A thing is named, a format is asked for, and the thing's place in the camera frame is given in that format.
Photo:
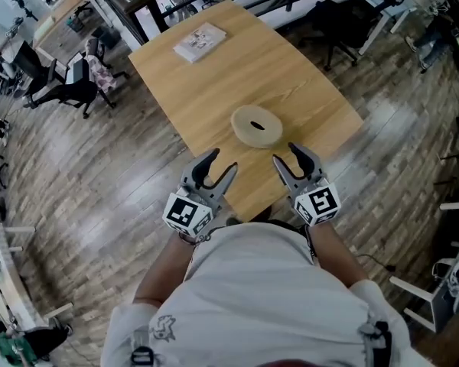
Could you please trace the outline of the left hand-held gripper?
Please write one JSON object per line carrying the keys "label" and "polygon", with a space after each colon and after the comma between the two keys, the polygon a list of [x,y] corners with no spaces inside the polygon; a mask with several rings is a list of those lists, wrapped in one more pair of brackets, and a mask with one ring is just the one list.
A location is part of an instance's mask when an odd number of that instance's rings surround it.
{"label": "left hand-held gripper", "polygon": [[238,172],[238,164],[234,162],[215,182],[206,183],[210,167],[219,153],[219,148],[207,150],[187,164],[181,175],[181,185],[175,193],[170,193],[164,208],[165,224],[192,239],[214,220]]}

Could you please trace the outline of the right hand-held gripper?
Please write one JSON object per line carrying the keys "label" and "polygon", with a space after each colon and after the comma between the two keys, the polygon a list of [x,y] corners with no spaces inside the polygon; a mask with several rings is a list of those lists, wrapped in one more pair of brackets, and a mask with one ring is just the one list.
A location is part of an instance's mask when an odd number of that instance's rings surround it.
{"label": "right hand-held gripper", "polygon": [[[272,155],[275,169],[287,187],[292,198],[294,211],[310,227],[332,220],[341,209],[341,201],[334,183],[330,183],[324,174],[320,158],[309,148],[288,143],[302,171],[296,176],[289,166],[278,155]],[[316,181],[304,188],[304,181]]]}

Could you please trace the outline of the beige woven rope basket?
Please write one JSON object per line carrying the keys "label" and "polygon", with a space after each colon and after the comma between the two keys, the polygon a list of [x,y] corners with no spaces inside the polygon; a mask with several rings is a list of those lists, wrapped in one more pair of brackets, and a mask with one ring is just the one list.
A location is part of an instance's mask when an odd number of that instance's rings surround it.
{"label": "beige woven rope basket", "polygon": [[231,115],[230,122],[236,137],[252,148],[270,148],[283,134],[281,120],[260,106],[239,107]]}

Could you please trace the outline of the person's left forearm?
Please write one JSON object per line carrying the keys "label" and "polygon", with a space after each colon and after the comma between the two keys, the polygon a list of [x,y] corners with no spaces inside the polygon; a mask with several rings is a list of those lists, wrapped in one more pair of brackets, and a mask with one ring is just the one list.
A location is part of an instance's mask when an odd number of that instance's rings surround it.
{"label": "person's left forearm", "polygon": [[183,282],[195,245],[180,236],[169,238],[136,289],[132,303],[160,307]]}

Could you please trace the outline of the person's right forearm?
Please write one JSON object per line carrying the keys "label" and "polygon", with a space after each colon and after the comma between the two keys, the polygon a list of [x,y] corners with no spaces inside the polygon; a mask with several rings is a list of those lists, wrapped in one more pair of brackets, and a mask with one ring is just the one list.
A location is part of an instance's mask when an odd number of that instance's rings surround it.
{"label": "person's right forearm", "polygon": [[366,271],[329,222],[313,226],[309,232],[321,268],[331,273],[346,287],[369,279]]}

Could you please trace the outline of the wooden table with white legs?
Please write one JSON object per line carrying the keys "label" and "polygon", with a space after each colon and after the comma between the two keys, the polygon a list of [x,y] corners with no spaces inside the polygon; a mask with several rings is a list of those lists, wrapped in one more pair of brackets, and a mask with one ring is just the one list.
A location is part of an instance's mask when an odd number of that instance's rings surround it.
{"label": "wooden table with white legs", "polygon": [[[203,59],[189,63],[174,48],[205,23],[223,30],[226,38]],[[289,142],[326,160],[363,123],[305,55],[231,1],[182,21],[129,58],[191,153],[220,149],[212,178],[237,164],[226,201],[245,221],[287,194],[272,158],[278,155],[296,168]],[[261,106],[281,119],[283,138],[274,148],[250,148],[235,136],[230,118],[244,105]]]}

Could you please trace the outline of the person's white t-shirt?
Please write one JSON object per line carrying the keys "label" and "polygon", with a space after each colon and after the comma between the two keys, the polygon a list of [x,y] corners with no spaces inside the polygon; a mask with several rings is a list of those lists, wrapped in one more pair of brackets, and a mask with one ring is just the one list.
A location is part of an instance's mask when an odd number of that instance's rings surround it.
{"label": "person's white t-shirt", "polygon": [[268,222],[214,229],[160,306],[117,306],[101,367],[403,367],[409,329],[379,285],[346,287],[310,232]]}

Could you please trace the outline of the white book on table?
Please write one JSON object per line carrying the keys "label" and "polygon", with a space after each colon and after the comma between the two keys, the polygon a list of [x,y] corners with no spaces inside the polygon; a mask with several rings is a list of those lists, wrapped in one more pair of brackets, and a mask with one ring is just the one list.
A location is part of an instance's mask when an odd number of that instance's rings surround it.
{"label": "white book on table", "polygon": [[176,44],[173,50],[187,62],[194,63],[208,55],[225,39],[225,31],[205,22]]}

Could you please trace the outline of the pink patterned cloth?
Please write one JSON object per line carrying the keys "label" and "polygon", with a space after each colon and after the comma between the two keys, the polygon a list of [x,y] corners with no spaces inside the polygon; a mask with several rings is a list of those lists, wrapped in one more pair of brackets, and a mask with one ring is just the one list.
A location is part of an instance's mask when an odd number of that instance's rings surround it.
{"label": "pink patterned cloth", "polygon": [[90,79],[105,93],[115,89],[117,80],[103,62],[105,53],[103,43],[96,37],[90,37],[86,40],[85,52],[85,60],[90,69]]}

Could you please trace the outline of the black office chair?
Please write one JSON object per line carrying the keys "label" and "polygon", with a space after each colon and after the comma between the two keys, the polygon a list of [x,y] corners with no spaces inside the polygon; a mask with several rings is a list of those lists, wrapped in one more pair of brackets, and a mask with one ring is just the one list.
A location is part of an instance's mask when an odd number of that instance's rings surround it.
{"label": "black office chair", "polygon": [[327,62],[325,71],[330,71],[334,49],[342,50],[355,67],[357,57],[351,48],[361,48],[369,37],[372,27],[372,18],[361,18],[353,13],[353,9],[347,3],[337,3],[332,0],[324,0],[317,4],[307,13],[306,18],[311,21],[312,28],[320,31],[321,36],[307,36],[299,40],[298,46],[303,47],[308,43],[325,43],[328,45]]}
{"label": "black office chair", "polygon": [[[89,117],[89,107],[96,100],[97,97],[101,97],[105,104],[111,109],[116,107],[114,102],[111,102],[107,96],[107,93],[99,89],[95,82],[90,79],[90,69],[87,61],[85,60],[85,45],[84,51],[79,52],[75,57],[70,59],[69,65],[66,68],[66,76],[64,82],[54,86],[48,90],[44,95],[38,96],[37,94],[45,87],[52,83],[55,78],[55,62],[53,62],[48,71],[43,76],[32,80],[30,86],[21,95],[24,100],[24,107],[26,109],[36,109],[39,106],[51,102],[57,101],[60,104],[72,106],[76,109],[81,108],[83,110],[83,118]],[[119,79],[123,78],[128,80],[130,78],[129,73],[125,71],[113,72],[112,66],[104,61],[104,64],[110,69],[112,75],[117,80],[117,87],[119,86]]]}

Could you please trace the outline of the wooden desk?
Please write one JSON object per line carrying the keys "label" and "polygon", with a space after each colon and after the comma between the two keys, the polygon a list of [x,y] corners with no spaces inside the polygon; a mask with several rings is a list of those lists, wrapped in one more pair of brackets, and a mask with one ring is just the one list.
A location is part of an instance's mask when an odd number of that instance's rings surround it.
{"label": "wooden desk", "polygon": [[96,12],[110,28],[113,27],[113,23],[110,21],[97,0],[60,0],[54,6],[50,14],[40,19],[36,25],[32,42],[32,47],[35,51],[43,57],[46,57],[49,61],[53,61],[54,57],[43,48],[45,41],[53,34],[60,24],[66,21],[70,14],[72,14],[82,3],[85,2],[90,3],[93,6]]}

